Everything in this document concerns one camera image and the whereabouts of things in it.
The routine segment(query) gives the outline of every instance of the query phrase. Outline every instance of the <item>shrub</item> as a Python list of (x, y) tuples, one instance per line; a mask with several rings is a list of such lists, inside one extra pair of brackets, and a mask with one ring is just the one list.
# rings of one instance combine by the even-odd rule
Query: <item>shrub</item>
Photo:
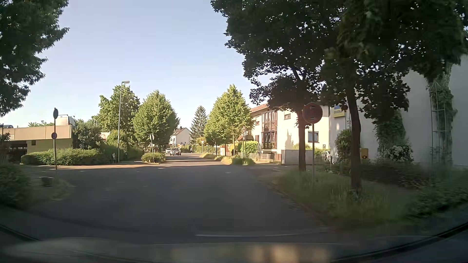
[(216, 155), (211, 154), (211, 153), (202, 153), (200, 157), (205, 158), (205, 159), (210, 159), (210, 160), (216, 159)]
[(144, 162), (150, 163), (162, 163), (166, 160), (165, 153), (154, 153), (154, 162), (153, 162), (153, 153), (145, 153), (141, 156), (141, 160)]
[[(110, 163), (110, 159), (105, 154), (96, 149), (58, 149), (57, 164), (58, 165), (94, 165)], [(24, 164), (35, 165), (54, 165), (53, 150), (45, 152), (35, 152), (25, 154), (21, 157), (21, 162)]]
[(31, 195), (30, 177), (17, 166), (0, 164), (0, 204), (22, 206)]
[[(239, 143), (240, 149), (239, 152), (242, 152), (242, 143)], [(258, 148), (257, 141), (246, 141), (244, 142), (244, 152), (245, 154), (256, 153)]]

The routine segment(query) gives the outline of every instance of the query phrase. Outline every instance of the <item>street lamp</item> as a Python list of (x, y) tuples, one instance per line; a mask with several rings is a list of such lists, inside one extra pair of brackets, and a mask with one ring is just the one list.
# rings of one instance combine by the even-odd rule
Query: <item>street lamp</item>
[(120, 99), (118, 100), (118, 127), (117, 127), (117, 155), (118, 159), (117, 162), (120, 162), (120, 105), (122, 104), (122, 86), (124, 84), (129, 84), (129, 80), (124, 80), (122, 81), (122, 84), (120, 84)]

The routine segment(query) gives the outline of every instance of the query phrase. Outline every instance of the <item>house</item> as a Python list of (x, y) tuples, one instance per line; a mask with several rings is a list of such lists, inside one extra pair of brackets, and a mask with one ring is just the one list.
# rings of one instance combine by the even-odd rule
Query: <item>house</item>
[[(316, 148), (329, 148), (329, 107), (322, 106), (322, 119), (306, 129), (306, 144)], [(254, 127), (250, 134), (260, 143), (261, 153), (278, 153), (292, 150), (299, 143), (299, 131), (296, 126), (297, 115), (288, 110), (271, 110), (268, 104), (250, 109)]]
[(174, 133), (171, 135), (169, 139), (170, 146), (177, 146), (177, 145), (188, 145), (190, 143), (190, 130), (187, 128), (179, 127), (179, 129), (175, 130)]
[[(443, 98), (436, 98), (434, 94), (430, 94), (426, 79), (414, 71), (410, 71), (403, 81), (408, 84), (410, 91), (407, 94), (409, 101), (408, 111), (401, 111), (402, 122), (406, 131), (406, 139), (408, 140), (412, 156), (415, 162), (430, 165), (434, 161), (437, 154), (433, 154), (433, 149), (437, 147), (451, 148), (453, 165), (457, 167), (468, 168), (468, 115), (465, 114), (464, 108), (466, 98), (468, 98), (468, 56), (461, 58), (461, 65), (452, 66), (448, 87), (453, 95), (451, 106), (458, 112), (453, 118), (453, 122), (442, 122), (438, 127), (436, 118), (437, 111), (435, 109), (435, 100), (438, 100), (439, 105)], [(448, 105), (439, 106), (442, 110)], [(339, 109), (334, 110), (330, 118), (330, 134), (331, 144), (330, 151), (332, 156), (336, 157), (335, 139), (337, 134), (350, 126), (349, 112), (340, 112)], [(379, 158), (377, 138), (375, 136), (375, 125), (373, 120), (364, 117), (362, 112), (359, 112), (361, 122), (361, 147), (369, 149), (369, 159)], [(445, 130), (452, 126), (450, 134), (445, 135)]]

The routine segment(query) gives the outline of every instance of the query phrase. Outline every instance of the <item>car hood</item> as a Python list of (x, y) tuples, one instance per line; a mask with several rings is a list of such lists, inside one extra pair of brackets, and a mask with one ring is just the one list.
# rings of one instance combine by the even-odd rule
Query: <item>car hood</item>
[(427, 237), (389, 237), (352, 244), (192, 243), (141, 245), (107, 239), (76, 237), (20, 243), (5, 248), (4, 252), (9, 256), (46, 263), (328, 263), (336, 260), (338, 262), (361, 262), (360, 255), (368, 255), (370, 250), (375, 251), (380, 245), (389, 248), (398, 243), (419, 242), (425, 238)]

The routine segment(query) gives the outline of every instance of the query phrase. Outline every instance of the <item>roof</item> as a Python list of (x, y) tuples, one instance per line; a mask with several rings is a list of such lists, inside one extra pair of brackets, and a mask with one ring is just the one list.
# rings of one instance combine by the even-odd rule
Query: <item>roof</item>
[(177, 136), (177, 134), (181, 133), (183, 130), (185, 130), (186, 128), (182, 128), (182, 129), (177, 129), (174, 131), (174, 133), (171, 135), (171, 136)]
[(267, 109), (268, 108), (268, 103), (264, 103), (262, 105), (258, 105), (256, 107), (253, 107), (250, 109), (250, 113), (253, 113), (253, 112), (256, 112), (256, 111), (259, 111), (259, 110), (263, 110), (263, 109)]

